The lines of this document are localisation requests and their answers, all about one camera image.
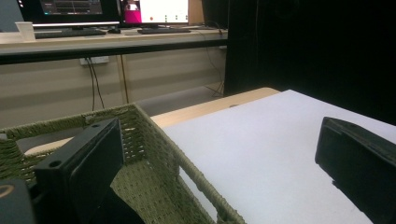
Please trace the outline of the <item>white power socket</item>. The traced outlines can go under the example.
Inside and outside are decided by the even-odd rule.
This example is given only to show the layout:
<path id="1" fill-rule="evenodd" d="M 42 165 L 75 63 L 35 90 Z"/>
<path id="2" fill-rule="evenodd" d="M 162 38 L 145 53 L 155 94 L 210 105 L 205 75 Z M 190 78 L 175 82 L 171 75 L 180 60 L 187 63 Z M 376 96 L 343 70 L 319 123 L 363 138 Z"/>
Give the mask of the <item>white power socket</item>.
<path id="1" fill-rule="evenodd" d="M 79 62 L 81 65 L 108 63 L 109 57 L 100 56 L 100 57 L 80 58 Z"/>

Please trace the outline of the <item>black keyboard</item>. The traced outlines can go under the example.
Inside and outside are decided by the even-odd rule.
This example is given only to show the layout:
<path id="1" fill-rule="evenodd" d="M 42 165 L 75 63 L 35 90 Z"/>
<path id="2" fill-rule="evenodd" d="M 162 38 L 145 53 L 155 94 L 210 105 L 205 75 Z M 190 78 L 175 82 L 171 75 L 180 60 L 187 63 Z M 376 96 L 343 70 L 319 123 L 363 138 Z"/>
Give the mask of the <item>black keyboard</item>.
<path id="1" fill-rule="evenodd" d="M 64 37 L 78 37 L 78 36 L 97 36 L 97 35 L 105 35 L 106 32 L 101 30 L 65 30 L 65 31 L 56 31 L 56 32 L 42 32 L 35 33 L 35 39 L 43 39 L 43 38 L 64 38 Z"/>
<path id="2" fill-rule="evenodd" d="M 189 29 L 180 28 L 144 28 L 137 30 L 141 35 L 161 35 L 161 34 L 184 34 L 190 33 Z"/>

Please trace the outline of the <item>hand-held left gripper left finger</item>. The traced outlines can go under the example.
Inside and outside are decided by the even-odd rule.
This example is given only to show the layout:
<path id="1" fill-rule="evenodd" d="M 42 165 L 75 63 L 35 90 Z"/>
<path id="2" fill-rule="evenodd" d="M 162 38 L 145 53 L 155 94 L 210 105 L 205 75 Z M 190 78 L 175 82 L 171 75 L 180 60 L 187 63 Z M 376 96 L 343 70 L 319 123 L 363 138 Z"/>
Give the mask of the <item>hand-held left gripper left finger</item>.
<path id="1" fill-rule="evenodd" d="M 88 224 L 124 164 L 120 121 L 87 127 L 35 166 L 53 224 Z"/>

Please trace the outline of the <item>black computer monitor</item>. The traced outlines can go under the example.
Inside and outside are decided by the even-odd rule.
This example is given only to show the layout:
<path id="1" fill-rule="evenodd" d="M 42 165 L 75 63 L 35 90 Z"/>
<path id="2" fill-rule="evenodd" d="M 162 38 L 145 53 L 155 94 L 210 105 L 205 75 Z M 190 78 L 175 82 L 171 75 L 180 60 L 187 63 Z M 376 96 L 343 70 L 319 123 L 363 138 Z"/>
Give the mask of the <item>black computer monitor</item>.
<path id="1" fill-rule="evenodd" d="M 35 28 L 118 25 L 119 0 L 16 0 Z"/>

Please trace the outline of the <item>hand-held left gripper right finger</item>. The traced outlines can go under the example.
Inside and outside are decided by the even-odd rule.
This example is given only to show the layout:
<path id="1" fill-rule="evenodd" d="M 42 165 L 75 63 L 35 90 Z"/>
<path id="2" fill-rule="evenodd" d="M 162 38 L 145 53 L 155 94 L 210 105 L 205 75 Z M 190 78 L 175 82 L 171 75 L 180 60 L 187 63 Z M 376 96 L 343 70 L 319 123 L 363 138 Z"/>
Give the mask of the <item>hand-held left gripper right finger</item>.
<path id="1" fill-rule="evenodd" d="M 396 144 L 325 117 L 315 162 L 374 224 L 396 224 Z"/>

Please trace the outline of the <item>computer monitor with white screen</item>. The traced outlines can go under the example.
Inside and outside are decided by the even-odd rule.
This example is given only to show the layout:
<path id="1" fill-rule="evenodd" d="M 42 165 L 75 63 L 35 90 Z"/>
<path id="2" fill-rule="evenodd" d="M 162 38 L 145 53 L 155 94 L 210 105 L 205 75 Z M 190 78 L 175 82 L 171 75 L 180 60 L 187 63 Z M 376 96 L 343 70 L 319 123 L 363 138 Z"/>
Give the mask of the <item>computer monitor with white screen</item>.
<path id="1" fill-rule="evenodd" d="M 120 2 L 122 25 L 189 23 L 189 0 L 120 0 Z"/>

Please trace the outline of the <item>green woven basket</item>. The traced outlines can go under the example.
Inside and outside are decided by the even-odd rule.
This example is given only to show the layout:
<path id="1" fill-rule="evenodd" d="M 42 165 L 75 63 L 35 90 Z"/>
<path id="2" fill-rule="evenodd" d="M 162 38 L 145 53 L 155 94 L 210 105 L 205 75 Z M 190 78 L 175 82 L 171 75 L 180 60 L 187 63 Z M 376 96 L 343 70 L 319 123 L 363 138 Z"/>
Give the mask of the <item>green woven basket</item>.
<path id="1" fill-rule="evenodd" d="M 33 167 L 55 148 L 26 155 L 19 140 L 117 118 L 126 162 L 111 188 L 147 224 L 246 224 L 205 176 L 135 104 L 0 129 L 0 180 L 35 181 Z"/>

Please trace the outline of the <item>background desk with black edge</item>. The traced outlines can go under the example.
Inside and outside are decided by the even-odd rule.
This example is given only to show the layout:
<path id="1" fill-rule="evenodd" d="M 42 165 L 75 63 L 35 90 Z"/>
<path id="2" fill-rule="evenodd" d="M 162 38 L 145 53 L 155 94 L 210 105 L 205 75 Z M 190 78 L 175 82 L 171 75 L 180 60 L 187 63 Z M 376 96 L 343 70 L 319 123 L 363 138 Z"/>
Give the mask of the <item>background desk with black edge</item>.
<path id="1" fill-rule="evenodd" d="M 23 41 L 18 33 L 0 33 L 0 65 L 38 63 L 176 49 L 226 46 L 225 30 L 192 30 L 189 33 L 121 34 L 47 38 Z"/>

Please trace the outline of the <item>right black curtain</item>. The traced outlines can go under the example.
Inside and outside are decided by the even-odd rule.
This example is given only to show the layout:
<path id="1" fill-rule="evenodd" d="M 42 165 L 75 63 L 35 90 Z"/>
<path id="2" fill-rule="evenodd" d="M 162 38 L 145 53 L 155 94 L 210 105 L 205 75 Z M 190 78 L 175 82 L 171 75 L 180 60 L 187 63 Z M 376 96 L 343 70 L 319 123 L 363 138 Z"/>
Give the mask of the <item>right black curtain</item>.
<path id="1" fill-rule="evenodd" d="M 225 94 L 295 90 L 396 125 L 396 0 L 202 0 Z"/>

